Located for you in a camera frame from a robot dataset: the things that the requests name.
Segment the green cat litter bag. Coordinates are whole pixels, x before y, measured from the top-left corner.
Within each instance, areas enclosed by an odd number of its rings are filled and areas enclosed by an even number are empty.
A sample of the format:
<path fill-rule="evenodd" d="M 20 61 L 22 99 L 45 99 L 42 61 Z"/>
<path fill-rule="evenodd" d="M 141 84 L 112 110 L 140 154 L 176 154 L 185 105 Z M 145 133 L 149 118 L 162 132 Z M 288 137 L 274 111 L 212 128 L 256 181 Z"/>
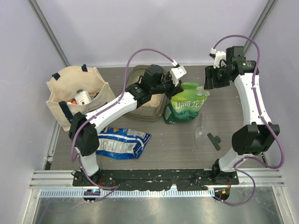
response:
<path fill-rule="evenodd" d="M 195 119 L 210 92 L 197 83 L 183 83 L 183 91 L 173 96 L 165 107 L 163 119 L 166 124 L 178 124 Z"/>

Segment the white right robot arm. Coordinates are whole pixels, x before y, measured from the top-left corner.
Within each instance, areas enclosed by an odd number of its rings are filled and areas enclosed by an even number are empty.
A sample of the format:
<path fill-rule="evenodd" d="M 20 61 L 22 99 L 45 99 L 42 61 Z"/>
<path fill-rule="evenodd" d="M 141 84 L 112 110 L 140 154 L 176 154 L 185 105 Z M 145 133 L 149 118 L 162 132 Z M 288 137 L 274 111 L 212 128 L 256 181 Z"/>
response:
<path fill-rule="evenodd" d="M 212 166 L 211 179 L 222 184 L 236 176 L 236 168 L 248 159 L 266 152 L 280 133 L 266 112 L 259 87 L 256 61 L 247 60 L 243 46 L 226 51 L 210 50 L 212 66 L 205 68 L 205 90 L 227 87 L 233 83 L 241 101 L 243 127 L 232 135 L 231 149 Z"/>

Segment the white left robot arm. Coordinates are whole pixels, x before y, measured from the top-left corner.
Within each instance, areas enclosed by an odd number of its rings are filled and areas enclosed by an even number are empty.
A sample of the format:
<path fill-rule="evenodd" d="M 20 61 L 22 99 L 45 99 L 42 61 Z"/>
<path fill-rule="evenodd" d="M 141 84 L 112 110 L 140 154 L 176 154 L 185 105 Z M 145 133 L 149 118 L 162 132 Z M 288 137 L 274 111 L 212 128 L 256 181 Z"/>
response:
<path fill-rule="evenodd" d="M 129 85 L 125 91 L 101 108 L 73 116 L 69 137 L 72 150 L 79 153 L 83 180 L 89 186 L 95 186 L 100 179 L 99 166 L 96 161 L 96 150 L 99 148 L 98 133 L 110 123 L 149 102 L 156 94 L 165 94 L 171 98 L 183 91 L 181 78 L 187 72 L 183 66 L 176 65 L 165 72 L 159 65 L 150 65 L 140 80 Z"/>

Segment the black bag clip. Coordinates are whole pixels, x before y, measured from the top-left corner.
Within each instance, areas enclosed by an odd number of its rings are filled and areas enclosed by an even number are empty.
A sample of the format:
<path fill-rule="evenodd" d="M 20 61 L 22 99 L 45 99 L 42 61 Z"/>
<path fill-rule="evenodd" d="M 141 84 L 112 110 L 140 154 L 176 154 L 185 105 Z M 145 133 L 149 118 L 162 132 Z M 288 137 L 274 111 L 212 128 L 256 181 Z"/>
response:
<path fill-rule="evenodd" d="M 219 151 L 221 149 L 219 145 L 221 143 L 221 139 L 219 138 L 219 136 L 213 136 L 211 133 L 208 133 L 207 137 L 209 138 L 215 149 Z"/>

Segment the clear plastic scoop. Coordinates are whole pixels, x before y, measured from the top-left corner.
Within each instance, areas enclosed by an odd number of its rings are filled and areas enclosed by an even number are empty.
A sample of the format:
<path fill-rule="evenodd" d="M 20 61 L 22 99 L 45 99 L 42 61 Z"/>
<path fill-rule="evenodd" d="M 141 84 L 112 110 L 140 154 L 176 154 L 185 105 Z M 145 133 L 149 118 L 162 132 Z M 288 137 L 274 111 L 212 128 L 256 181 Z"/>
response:
<path fill-rule="evenodd" d="M 195 130 L 195 144 L 197 147 L 203 147 L 206 142 L 206 129 L 205 129 L 206 114 L 201 112 L 199 114 L 198 126 Z"/>

